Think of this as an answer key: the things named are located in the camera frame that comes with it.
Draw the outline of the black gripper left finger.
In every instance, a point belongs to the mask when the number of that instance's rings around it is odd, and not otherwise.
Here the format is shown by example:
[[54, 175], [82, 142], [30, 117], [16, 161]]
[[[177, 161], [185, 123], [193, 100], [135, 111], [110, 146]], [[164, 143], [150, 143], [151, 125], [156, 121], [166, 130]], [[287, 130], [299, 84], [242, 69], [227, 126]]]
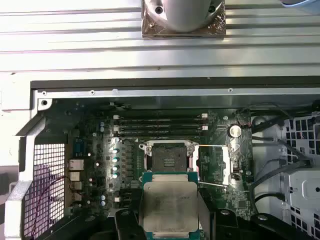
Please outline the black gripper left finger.
[[113, 217], [77, 217], [57, 231], [58, 240], [143, 240], [144, 230], [135, 213], [119, 210]]

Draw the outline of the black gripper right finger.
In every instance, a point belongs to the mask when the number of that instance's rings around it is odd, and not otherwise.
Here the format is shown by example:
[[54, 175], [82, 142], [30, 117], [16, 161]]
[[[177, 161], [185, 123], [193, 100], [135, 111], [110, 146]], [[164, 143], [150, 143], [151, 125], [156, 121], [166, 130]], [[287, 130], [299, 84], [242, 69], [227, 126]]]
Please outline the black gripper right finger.
[[320, 216], [311, 224], [292, 208], [286, 220], [257, 212], [247, 190], [206, 188], [198, 190], [198, 219], [202, 240], [318, 240]]

